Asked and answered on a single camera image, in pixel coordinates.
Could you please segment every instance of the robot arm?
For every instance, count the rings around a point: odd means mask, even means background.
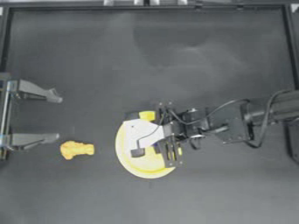
[[[295,122],[299,118],[299,91],[279,91],[269,99],[228,101],[216,108],[188,109],[176,113],[170,104],[160,103],[152,121],[129,116],[124,121],[125,150],[133,158],[145,154],[148,146],[162,154],[165,167],[183,163],[183,142],[193,149],[200,140],[215,135],[224,144],[261,146],[267,126]]]

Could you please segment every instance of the yellow object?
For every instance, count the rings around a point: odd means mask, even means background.
[[[60,154],[68,160],[70,160],[77,155],[93,155],[94,146],[93,144],[76,143],[73,141],[68,141],[60,146]]]
[[[138,117],[141,120],[150,122],[154,120],[154,112],[153,111],[142,111],[138,113]]]
[[[144,111],[138,113],[140,119],[150,122],[154,119],[153,111]],[[122,125],[116,133],[116,156],[120,164],[125,169],[144,179],[157,179],[165,176],[174,168],[164,167],[164,159],[161,154],[154,153],[154,147],[144,149],[142,157],[130,157],[129,152],[124,149],[125,131]]]

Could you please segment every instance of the gray background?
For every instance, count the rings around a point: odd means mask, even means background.
[[[215,106],[293,87],[279,11],[18,11],[6,71],[56,87],[64,103],[13,105],[14,131],[61,139],[2,165],[0,223],[297,222],[299,169],[280,126],[260,150],[207,139],[156,180],[132,176],[114,154],[126,111],[165,99]],[[66,140],[93,143],[96,155],[65,161]]]

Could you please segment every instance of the yellow plate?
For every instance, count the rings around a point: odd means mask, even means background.
[[[157,179],[165,176],[174,168],[164,168],[162,155],[154,153],[154,148],[144,149],[142,157],[130,157],[124,151],[125,132],[122,125],[116,133],[116,156],[125,169],[144,179]]]

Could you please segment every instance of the yellow toy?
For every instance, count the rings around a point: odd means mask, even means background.
[[[70,160],[77,155],[93,155],[94,154],[94,146],[93,144],[76,143],[73,141],[65,142],[60,146],[60,154],[64,156],[66,160]]]

